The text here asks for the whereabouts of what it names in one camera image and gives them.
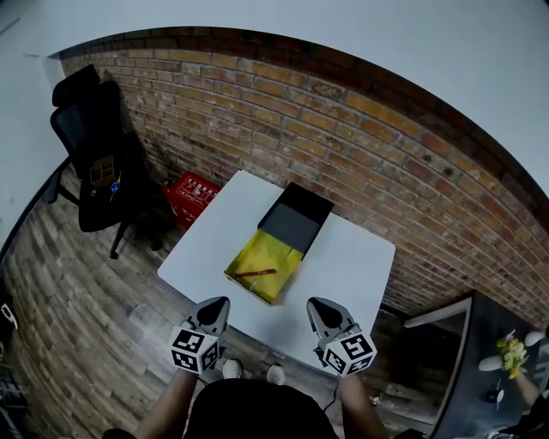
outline white wall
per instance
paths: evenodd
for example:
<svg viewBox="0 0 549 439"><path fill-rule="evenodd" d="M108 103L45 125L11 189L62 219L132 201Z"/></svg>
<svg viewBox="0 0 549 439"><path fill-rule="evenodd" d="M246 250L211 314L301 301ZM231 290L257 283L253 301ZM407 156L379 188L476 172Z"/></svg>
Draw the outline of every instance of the white wall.
<svg viewBox="0 0 549 439"><path fill-rule="evenodd" d="M27 49L41 56L168 26L236 27L334 47L447 101L500 141L549 194L544 0L35 0L27 14Z"/></svg>
<svg viewBox="0 0 549 439"><path fill-rule="evenodd" d="M0 6L0 247L44 181L66 157L50 127L50 81L63 78L60 62L26 57L27 16L34 2Z"/></svg>

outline black office chair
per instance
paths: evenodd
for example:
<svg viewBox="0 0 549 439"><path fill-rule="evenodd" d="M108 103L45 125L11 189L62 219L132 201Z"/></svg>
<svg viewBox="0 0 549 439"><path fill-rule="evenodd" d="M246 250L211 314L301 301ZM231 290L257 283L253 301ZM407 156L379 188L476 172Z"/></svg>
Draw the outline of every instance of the black office chair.
<svg viewBox="0 0 549 439"><path fill-rule="evenodd" d="M125 134L120 115L120 91L113 81L100 83L93 65L59 82L52 102L58 108L50 118L51 126L69 153L76 175L81 179L80 199L61 184L61 171L51 178L47 200L53 203L60 194L79 207L83 232L96 232L120 223L110 257L118 258L117 246L126 228L139 214L153 206L149 181L135 133ZM112 185L96 188L90 170L94 162L112 156L114 174L120 177L118 190ZM152 239L153 250L160 240L142 228Z"/></svg>

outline scissors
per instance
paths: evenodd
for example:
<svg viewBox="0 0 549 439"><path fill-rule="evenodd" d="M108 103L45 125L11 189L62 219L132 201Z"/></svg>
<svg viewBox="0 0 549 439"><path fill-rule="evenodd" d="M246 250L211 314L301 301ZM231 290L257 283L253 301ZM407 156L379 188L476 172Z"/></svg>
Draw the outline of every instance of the scissors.
<svg viewBox="0 0 549 439"><path fill-rule="evenodd" d="M114 197L114 194L116 194L117 190L120 188L120 178L122 178L122 172L120 172L120 174L118 175L118 181L111 184L112 195L111 195L111 200L109 200L109 202L112 201L112 198Z"/></svg>

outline person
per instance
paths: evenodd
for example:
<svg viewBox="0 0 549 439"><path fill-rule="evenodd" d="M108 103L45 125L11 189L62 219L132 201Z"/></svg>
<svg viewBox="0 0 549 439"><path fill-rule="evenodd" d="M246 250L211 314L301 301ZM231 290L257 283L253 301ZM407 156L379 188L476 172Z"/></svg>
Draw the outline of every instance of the person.
<svg viewBox="0 0 549 439"><path fill-rule="evenodd" d="M184 439L205 437L332 439L337 435L318 404L295 388L283 385L285 373L275 365L267 381L240 379L238 360L227 360L225 380L207 385L196 397ZM143 419L136 439L180 439L198 376L179 370ZM368 392L355 374L340 379L346 439L389 439ZM133 438L121 430L108 430L104 439Z"/></svg>
<svg viewBox="0 0 549 439"><path fill-rule="evenodd" d="M499 431L496 437L512 435L520 439L547 439L549 437L549 401L521 371L515 377L515 382L530 413L523 416L518 425Z"/></svg>

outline red pen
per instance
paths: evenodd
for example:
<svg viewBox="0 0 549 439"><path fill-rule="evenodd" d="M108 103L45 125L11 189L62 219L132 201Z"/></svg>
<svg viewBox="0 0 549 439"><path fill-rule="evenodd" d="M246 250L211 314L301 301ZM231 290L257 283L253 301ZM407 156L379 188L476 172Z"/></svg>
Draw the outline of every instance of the red pen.
<svg viewBox="0 0 549 439"><path fill-rule="evenodd" d="M261 276L263 274L274 274L276 273L276 270L274 268L271 268L269 270L262 270L262 271L249 271L247 273L235 273L235 278L247 278L249 276Z"/></svg>

